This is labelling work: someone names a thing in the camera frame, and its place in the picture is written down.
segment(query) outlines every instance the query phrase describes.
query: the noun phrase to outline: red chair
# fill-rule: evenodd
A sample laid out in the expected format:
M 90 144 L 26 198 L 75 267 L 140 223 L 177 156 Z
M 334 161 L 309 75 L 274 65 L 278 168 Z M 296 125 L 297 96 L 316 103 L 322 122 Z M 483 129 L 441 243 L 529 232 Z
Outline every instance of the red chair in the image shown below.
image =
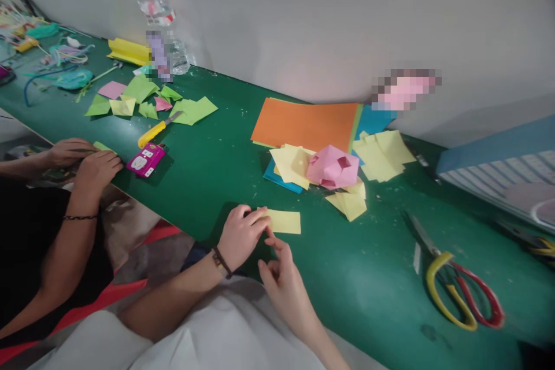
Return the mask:
M 179 229 L 161 220 L 149 233 L 148 237 L 141 244 L 141 246 L 155 242 L 157 240 L 169 237 L 171 235 L 179 233 Z M 76 322 L 85 319 L 89 315 L 106 308 L 109 305 L 115 304 L 116 302 L 127 298 L 128 296 L 140 291 L 146 286 L 148 279 L 138 280 L 136 282 L 124 283 L 115 285 L 111 283 L 108 285 L 98 296 L 98 299 L 90 305 L 83 306 L 81 308 L 74 308 L 69 311 L 61 321 L 56 325 L 52 334 L 69 327 Z M 24 344 L 19 344 L 13 347 L 7 347 L 0 349 L 0 365 L 7 362 L 9 359 L 17 356 L 18 354 L 24 352 L 25 350 L 31 348 L 32 346 L 38 344 L 39 341 L 32 341 Z

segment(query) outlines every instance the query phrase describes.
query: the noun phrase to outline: orange paper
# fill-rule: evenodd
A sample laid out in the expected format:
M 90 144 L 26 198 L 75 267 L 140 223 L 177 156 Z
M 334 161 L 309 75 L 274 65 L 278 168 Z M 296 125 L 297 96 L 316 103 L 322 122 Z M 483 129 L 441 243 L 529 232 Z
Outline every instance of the orange paper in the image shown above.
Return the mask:
M 348 153 L 357 107 L 357 103 L 312 105 L 267 98 L 250 139 L 314 151 L 333 145 Z

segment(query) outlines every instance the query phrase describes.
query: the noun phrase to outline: water bottle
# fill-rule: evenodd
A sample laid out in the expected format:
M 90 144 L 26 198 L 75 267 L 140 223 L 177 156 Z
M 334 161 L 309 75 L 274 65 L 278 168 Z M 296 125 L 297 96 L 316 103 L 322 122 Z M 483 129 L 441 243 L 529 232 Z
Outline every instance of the water bottle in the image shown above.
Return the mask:
M 189 70 L 184 43 L 175 37 L 175 12 L 168 0 L 137 0 L 150 27 L 164 34 L 166 52 L 170 59 L 172 73 L 182 75 Z

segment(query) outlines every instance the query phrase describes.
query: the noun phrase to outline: pink pencil sharpener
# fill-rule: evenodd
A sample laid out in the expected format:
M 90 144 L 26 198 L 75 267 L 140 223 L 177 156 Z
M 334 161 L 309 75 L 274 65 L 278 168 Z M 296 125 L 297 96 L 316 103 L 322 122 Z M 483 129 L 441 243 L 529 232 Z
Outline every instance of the pink pencil sharpener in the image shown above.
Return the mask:
M 154 172 L 158 162 L 166 154 L 163 147 L 164 145 L 159 146 L 150 142 L 147 143 L 143 150 L 130 160 L 125 167 L 138 176 L 149 177 Z

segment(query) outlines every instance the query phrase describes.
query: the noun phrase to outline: red and yellow scissors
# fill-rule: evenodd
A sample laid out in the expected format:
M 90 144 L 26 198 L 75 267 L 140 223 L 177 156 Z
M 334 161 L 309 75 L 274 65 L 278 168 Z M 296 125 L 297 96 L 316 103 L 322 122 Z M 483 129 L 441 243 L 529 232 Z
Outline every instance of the red and yellow scissors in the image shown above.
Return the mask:
M 490 328 L 501 328 L 503 326 L 505 313 L 501 308 L 501 304 L 499 303 L 497 296 L 493 293 L 489 286 L 486 285 L 484 281 L 476 276 L 474 273 L 452 261 L 451 259 L 453 258 L 453 255 L 451 253 L 449 253 L 448 251 L 441 252 L 434 245 L 432 240 L 430 240 L 430 237 L 428 237 L 428 234 L 426 233 L 424 227 L 422 227 L 415 216 L 408 214 L 408 217 L 410 218 L 421 241 L 424 243 L 424 247 L 422 247 L 422 249 L 426 250 L 428 254 L 432 258 L 434 258 L 433 262 L 426 272 L 426 283 L 428 286 L 428 290 L 430 291 L 430 295 L 432 296 L 432 299 L 438 306 L 439 310 L 453 324 L 468 331 L 476 331 L 476 329 L 478 328 L 478 323 Z M 466 302 L 463 300 L 463 298 L 455 288 L 453 281 L 453 272 L 454 279 L 460 286 L 461 291 L 466 298 Z M 480 289 L 484 292 L 484 295 L 491 305 L 491 317 L 489 319 L 485 318 L 478 310 L 470 289 L 468 288 L 468 285 L 461 274 L 466 275 L 468 278 L 476 282 L 476 284 L 478 284 Z M 451 312 L 449 312 L 449 310 L 443 304 L 441 298 L 439 297 L 438 290 L 435 287 L 436 277 L 441 283 L 445 285 L 449 293 L 451 293 L 451 296 L 453 297 L 456 304 L 461 308 L 465 316 L 465 322 L 461 322 L 457 318 L 455 318 L 455 316 L 451 314 Z

